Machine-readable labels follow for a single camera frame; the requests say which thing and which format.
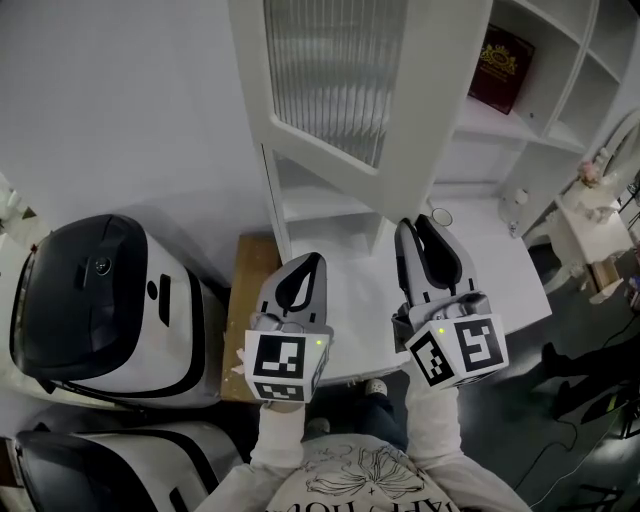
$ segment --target white wall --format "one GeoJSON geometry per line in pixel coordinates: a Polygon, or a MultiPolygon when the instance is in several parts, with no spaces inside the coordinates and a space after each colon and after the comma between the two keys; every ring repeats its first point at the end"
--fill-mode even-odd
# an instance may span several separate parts
{"type": "Polygon", "coordinates": [[[589,156],[595,155],[606,144],[614,128],[635,108],[640,108],[640,21],[636,26],[636,37],[622,84],[607,118],[602,123],[594,143],[589,149],[589,156]]]}
{"type": "Polygon", "coordinates": [[[121,211],[230,281],[270,227],[226,0],[0,2],[0,170],[51,227],[121,211]]]}

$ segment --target black cover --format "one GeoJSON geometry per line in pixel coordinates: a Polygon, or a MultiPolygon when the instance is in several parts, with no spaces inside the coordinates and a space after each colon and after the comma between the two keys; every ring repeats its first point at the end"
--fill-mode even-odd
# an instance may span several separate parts
{"type": "Polygon", "coordinates": [[[140,336],[146,274],[147,238],[132,219],[101,215],[50,234],[31,272],[23,270],[20,278],[20,286],[28,282],[24,303],[14,305],[16,365],[53,381],[90,379],[120,367],[140,336]]]}
{"type": "Polygon", "coordinates": [[[20,469],[39,512],[157,510],[133,469],[115,452],[79,437],[20,432],[20,469]]]}

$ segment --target black and white robot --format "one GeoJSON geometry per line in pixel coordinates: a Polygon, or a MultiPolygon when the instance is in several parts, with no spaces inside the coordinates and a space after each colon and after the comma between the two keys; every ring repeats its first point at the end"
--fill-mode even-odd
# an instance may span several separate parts
{"type": "Polygon", "coordinates": [[[146,407],[219,400],[226,311],[136,221],[83,219],[27,259],[11,356],[45,388],[146,407]]]}
{"type": "Polygon", "coordinates": [[[189,422],[95,434],[20,432],[16,454],[36,510],[194,511],[242,459],[189,422]]]}

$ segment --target white box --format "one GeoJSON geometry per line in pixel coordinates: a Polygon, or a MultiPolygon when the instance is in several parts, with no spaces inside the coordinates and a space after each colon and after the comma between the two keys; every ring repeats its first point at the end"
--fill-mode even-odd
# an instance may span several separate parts
{"type": "Polygon", "coordinates": [[[246,331],[245,378],[259,400],[310,402],[329,359],[327,334],[246,331]]]}
{"type": "Polygon", "coordinates": [[[427,322],[407,350],[434,389],[460,386],[509,366],[499,315],[470,315],[427,322]]]}

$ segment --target red book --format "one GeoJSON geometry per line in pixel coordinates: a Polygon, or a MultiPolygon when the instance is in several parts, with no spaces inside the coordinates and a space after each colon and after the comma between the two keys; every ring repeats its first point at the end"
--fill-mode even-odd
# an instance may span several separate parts
{"type": "Polygon", "coordinates": [[[503,114],[511,112],[534,50],[527,41],[489,25],[469,96],[503,114]]]}

